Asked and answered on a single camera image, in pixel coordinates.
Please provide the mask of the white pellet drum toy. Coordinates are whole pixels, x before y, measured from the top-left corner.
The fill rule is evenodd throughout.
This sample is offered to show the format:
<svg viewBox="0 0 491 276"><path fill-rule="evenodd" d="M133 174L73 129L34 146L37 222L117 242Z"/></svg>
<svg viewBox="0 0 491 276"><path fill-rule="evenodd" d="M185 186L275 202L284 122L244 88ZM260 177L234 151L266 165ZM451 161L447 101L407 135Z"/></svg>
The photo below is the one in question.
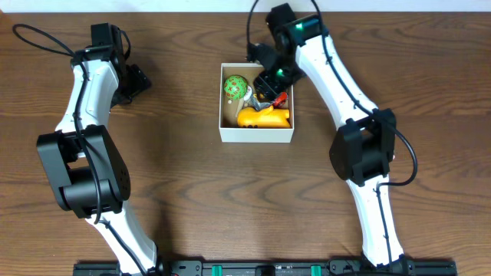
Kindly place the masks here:
<svg viewBox="0 0 491 276"><path fill-rule="evenodd" d="M239 98L238 100L232 100L232 99L227 100L228 105L233 105L233 104L237 105L236 112L235 112L235 118L237 118L239 115L239 112L244 107L246 107L248 105L248 102L249 102L251 96L252 96L252 88L250 86L247 86L245 95L243 97Z"/></svg>

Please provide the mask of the grey toy car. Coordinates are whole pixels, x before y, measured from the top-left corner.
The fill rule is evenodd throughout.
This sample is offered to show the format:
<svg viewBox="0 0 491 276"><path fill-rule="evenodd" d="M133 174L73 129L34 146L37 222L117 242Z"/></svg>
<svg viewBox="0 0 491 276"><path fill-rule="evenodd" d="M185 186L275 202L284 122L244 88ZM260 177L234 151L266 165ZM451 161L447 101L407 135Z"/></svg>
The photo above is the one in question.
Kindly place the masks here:
<svg viewBox="0 0 491 276"><path fill-rule="evenodd" d="M261 111L269 107L280 108L282 107L288 99L286 92L280 93L273 101L260 102L256 94L253 94L250 98L250 103L255 108L256 111Z"/></svg>

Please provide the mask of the green polyhedral die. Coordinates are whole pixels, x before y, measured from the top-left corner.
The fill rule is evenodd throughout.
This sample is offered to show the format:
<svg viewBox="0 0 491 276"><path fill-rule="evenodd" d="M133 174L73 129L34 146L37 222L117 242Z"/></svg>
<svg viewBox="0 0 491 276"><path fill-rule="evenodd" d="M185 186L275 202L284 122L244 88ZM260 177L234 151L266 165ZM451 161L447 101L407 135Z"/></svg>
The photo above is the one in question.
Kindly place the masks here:
<svg viewBox="0 0 491 276"><path fill-rule="evenodd" d="M223 84L223 92L230 100L240 100L247 92L248 81L240 75L229 76Z"/></svg>

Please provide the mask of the orange duck toy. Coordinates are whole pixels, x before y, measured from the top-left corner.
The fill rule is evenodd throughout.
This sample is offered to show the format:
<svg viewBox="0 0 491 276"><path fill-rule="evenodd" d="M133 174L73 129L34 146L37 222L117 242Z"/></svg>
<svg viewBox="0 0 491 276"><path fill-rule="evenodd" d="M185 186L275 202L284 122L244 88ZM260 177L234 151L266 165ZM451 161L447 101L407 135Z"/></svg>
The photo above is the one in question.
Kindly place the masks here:
<svg viewBox="0 0 491 276"><path fill-rule="evenodd" d="M290 111L273 106L257 111L247 107L239 111L237 124L245 128L291 128Z"/></svg>

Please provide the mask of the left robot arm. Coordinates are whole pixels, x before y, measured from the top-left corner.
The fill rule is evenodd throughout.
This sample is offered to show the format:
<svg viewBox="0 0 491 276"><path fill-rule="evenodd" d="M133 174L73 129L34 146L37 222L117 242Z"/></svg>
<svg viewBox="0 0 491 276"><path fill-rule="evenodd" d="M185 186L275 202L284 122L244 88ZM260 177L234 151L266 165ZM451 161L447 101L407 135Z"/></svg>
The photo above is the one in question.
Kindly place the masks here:
<svg viewBox="0 0 491 276"><path fill-rule="evenodd" d="M127 55L114 46L73 53L74 86L53 133L37 150L59 206L95 228L118 259L118 275L158 275L156 244L128 202L130 175L107 123L115 93L125 85Z"/></svg>

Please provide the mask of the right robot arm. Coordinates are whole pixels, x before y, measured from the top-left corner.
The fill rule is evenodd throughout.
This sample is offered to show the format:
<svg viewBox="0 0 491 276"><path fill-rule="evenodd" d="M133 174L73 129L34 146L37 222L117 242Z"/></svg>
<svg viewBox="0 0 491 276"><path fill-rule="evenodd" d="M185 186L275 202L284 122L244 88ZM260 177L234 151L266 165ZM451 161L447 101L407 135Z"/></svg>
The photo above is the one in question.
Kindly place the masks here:
<svg viewBox="0 0 491 276"><path fill-rule="evenodd" d="M329 158L354 197L363 256L376 268L389 267L404 253L387 187L396 138L394 113L379 110L362 92L342 63L320 15L296 18L285 11L270 12L265 22L275 47L248 45L248 59L264 67L254 81L255 89L273 98L301 77L311 80L336 128Z"/></svg>

